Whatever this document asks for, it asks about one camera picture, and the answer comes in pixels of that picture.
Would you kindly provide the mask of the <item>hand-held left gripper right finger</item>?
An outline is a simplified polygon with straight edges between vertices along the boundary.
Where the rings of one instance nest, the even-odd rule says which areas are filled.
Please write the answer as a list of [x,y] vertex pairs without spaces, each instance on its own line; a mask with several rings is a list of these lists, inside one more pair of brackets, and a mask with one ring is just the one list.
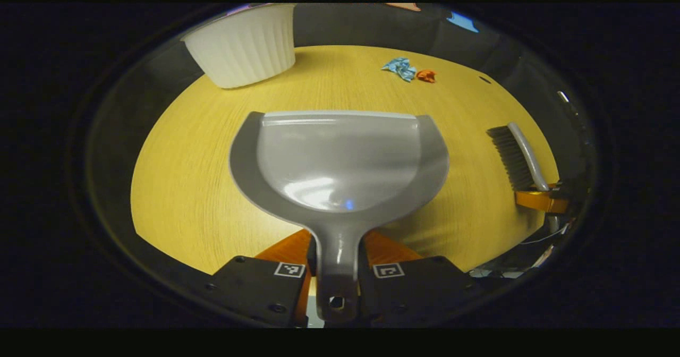
[[359,251],[360,326],[439,326],[479,297],[478,282],[444,256],[421,256],[377,231]]

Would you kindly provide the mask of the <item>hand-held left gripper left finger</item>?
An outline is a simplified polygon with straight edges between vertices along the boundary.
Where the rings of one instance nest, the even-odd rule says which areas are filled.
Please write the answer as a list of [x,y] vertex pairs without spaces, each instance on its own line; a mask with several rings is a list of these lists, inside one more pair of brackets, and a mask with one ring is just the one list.
[[235,256],[207,277],[205,289],[212,301],[246,320],[305,328],[312,243],[311,233],[300,229],[256,256]]

